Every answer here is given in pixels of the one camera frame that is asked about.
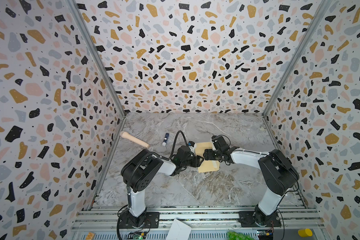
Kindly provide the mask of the yellow paper envelope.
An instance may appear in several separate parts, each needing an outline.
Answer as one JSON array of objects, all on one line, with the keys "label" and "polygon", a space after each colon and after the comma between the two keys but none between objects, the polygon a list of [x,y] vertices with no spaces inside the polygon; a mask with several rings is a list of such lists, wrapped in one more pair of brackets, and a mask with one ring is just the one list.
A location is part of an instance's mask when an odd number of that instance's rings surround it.
[{"label": "yellow paper envelope", "polygon": [[203,157],[204,161],[198,167],[199,173],[215,172],[220,169],[220,162],[213,160],[208,155],[204,156],[205,150],[215,150],[211,141],[204,143],[195,143],[195,153],[197,156]]}]

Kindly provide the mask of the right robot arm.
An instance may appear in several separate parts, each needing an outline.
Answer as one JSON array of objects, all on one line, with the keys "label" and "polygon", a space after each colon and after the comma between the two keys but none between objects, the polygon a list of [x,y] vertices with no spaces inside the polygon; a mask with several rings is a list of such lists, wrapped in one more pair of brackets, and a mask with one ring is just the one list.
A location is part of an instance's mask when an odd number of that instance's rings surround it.
[{"label": "right robot arm", "polygon": [[213,136],[212,149],[206,149],[206,161],[219,161],[228,165],[241,164],[261,170],[267,185],[266,192],[253,211],[239,212],[239,223],[243,228],[280,227],[277,213],[285,194],[299,180],[299,175],[291,162],[279,150],[255,152],[239,147],[231,147],[223,136]]}]

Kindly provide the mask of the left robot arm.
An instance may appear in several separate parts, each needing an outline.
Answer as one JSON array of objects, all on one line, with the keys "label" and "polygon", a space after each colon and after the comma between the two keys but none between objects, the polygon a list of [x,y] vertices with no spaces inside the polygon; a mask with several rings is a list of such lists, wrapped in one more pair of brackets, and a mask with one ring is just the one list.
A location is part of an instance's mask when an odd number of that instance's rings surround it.
[{"label": "left robot arm", "polygon": [[142,150],[121,171],[126,184],[128,204],[120,213],[122,229],[158,227],[158,212],[148,213],[145,203],[145,189],[157,174],[176,176],[188,167],[198,168],[204,158],[196,155],[193,146],[181,146],[167,158],[147,149]]}]

